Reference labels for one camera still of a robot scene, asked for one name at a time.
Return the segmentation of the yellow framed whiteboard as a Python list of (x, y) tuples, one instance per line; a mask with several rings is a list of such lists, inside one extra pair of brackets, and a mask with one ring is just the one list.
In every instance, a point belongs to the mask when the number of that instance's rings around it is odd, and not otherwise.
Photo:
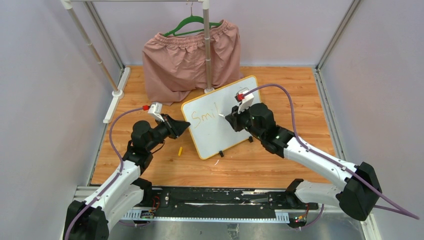
[(235, 98), (238, 91), (243, 88), (250, 91), (258, 86), (257, 78), (250, 75), (182, 104), (181, 111), (190, 123), (188, 130), (200, 159), (211, 158), (251, 136), (245, 130), (235, 132), (218, 114), (229, 115), (232, 107), (239, 105)]

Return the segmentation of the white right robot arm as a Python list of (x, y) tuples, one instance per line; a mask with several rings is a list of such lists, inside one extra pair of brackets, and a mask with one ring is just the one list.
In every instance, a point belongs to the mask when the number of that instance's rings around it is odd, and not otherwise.
[(321, 203), (340, 207), (358, 221), (368, 218), (382, 192), (370, 164), (341, 160), (296, 138), (293, 131), (276, 124), (273, 112), (264, 103), (253, 104), (242, 112), (234, 106), (224, 118), (235, 132), (250, 133), (269, 153), (297, 162), (329, 180), (329, 183), (314, 183), (295, 179), (285, 195), (290, 208)]

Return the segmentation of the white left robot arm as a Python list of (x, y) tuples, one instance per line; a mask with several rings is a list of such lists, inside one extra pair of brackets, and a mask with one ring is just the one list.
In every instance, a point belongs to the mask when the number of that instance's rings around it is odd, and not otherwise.
[(130, 209), (137, 204), (146, 207), (152, 203), (152, 183), (141, 175), (153, 160), (153, 149), (167, 138), (179, 138), (191, 125), (168, 114), (162, 113), (160, 117), (156, 127), (145, 120), (137, 121), (114, 173), (94, 193), (68, 206), (64, 240), (107, 240)]

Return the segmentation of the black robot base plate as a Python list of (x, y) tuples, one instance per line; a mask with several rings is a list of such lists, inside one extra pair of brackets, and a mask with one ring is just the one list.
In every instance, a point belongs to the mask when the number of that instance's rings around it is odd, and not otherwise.
[(148, 208), (159, 217), (177, 219), (276, 219), (275, 210), (315, 210), (318, 204), (336, 206), (358, 221), (365, 221), (374, 205), (358, 183), (339, 191), (329, 184), (294, 180), (284, 191), (177, 187), (153, 190), (141, 178), (117, 190), (98, 190), (68, 207), (65, 225), (107, 228), (122, 220), (133, 207)]

